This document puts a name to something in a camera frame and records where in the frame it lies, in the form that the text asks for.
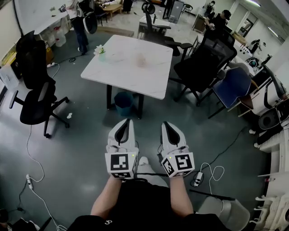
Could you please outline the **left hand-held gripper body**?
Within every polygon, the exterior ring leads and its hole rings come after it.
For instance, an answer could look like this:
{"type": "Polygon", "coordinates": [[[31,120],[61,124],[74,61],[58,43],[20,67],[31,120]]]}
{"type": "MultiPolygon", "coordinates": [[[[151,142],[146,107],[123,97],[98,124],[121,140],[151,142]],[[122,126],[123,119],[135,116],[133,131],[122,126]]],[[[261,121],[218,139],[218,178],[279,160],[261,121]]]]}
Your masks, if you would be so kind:
{"type": "Polygon", "coordinates": [[[139,154],[137,141],[121,144],[108,141],[106,151],[107,172],[114,178],[133,179],[139,154]]]}

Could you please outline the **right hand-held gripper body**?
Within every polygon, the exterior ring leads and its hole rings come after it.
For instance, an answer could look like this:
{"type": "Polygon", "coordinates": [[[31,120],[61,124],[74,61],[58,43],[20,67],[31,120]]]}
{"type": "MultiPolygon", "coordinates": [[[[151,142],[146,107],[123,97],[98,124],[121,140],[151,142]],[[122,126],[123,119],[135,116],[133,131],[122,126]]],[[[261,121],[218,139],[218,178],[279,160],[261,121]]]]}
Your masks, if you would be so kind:
{"type": "Polygon", "coordinates": [[[169,178],[185,177],[195,169],[193,152],[189,151],[188,145],[169,151],[165,150],[163,145],[160,147],[163,158],[161,165],[169,178]]]}

